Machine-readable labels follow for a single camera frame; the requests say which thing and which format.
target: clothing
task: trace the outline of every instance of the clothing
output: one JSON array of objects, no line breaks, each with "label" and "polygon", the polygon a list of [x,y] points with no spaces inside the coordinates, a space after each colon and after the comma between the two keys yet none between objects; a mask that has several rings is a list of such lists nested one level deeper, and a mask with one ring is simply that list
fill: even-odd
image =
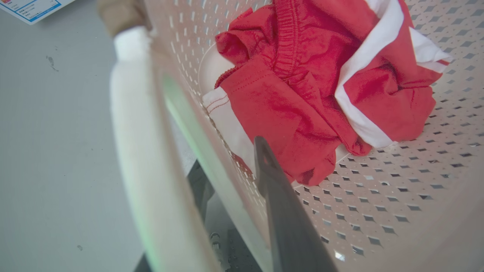
[{"label": "clothing", "polygon": [[354,155],[415,139],[451,57],[413,29],[403,0],[275,0],[216,37],[220,76],[253,141],[289,180],[319,184],[341,143]]}]

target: white fabric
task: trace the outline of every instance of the white fabric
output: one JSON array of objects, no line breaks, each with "label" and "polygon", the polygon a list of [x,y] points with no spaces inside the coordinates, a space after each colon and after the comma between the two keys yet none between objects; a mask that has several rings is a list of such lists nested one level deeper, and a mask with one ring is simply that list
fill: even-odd
[{"label": "white fabric", "polygon": [[437,73],[443,73],[447,65],[439,63],[438,61],[444,60],[451,62],[452,57],[413,28],[410,28],[410,37],[412,39],[417,65]]},{"label": "white fabric", "polygon": [[371,146],[380,148],[391,145],[393,141],[351,103],[343,86],[355,73],[366,67],[385,46],[393,42],[402,27],[404,16],[397,0],[382,0],[379,5],[373,6],[381,9],[375,13],[383,16],[360,48],[341,67],[334,96],[355,132]]},{"label": "white fabric", "polygon": [[230,147],[256,175],[254,145],[245,133],[224,89],[218,87],[203,96],[203,105],[209,112],[215,126]]}]

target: white surface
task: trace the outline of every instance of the white surface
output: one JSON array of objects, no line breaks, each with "label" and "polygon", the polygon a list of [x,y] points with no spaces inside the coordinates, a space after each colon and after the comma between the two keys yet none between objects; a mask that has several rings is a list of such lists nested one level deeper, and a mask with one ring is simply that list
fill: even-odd
[{"label": "white surface", "polygon": [[[0,271],[132,271],[143,248],[114,150],[114,47],[95,1],[34,26],[1,12],[0,25]],[[187,171],[193,155],[179,145]]]},{"label": "white surface", "polygon": [[145,27],[115,38],[111,117],[123,183],[153,272],[220,271],[179,163]]}]

